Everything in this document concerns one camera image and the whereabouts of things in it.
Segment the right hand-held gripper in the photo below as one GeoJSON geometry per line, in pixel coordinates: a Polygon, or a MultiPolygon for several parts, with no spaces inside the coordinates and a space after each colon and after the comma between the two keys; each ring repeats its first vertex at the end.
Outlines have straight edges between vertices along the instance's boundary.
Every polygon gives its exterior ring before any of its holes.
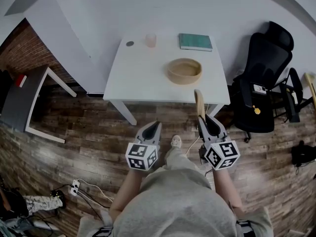
{"type": "Polygon", "coordinates": [[[198,151],[201,165],[211,166],[214,170],[232,167],[239,159],[240,152],[221,122],[209,115],[205,115],[205,120],[198,116],[197,127],[203,141],[198,151]]]}

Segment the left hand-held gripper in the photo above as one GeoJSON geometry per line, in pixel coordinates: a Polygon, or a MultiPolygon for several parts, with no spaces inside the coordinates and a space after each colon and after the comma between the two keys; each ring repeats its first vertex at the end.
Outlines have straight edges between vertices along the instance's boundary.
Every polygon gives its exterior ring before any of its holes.
{"type": "Polygon", "coordinates": [[[138,130],[125,153],[130,169],[149,171],[153,168],[159,157],[161,129],[162,123],[153,121],[138,130]]]}

